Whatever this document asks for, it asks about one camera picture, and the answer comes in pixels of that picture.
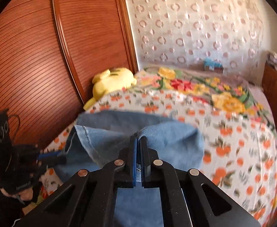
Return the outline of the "left hand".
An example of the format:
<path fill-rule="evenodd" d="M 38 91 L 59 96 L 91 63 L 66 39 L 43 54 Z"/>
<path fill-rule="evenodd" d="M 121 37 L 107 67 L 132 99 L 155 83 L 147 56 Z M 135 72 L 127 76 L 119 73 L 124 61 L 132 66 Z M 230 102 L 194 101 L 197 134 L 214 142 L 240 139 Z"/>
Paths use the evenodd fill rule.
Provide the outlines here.
<path fill-rule="evenodd" d="M 33 188 L 27 188 L 21 192 L 18 192 L 16 194 L 9 194 L 5 191 L 4 188 L 0 189 L 2 194 L 6 197 L 11 197 L 11 198 L 17 198 L 20 199 L 21 201 L 31 201 L 33 199 Z"/>

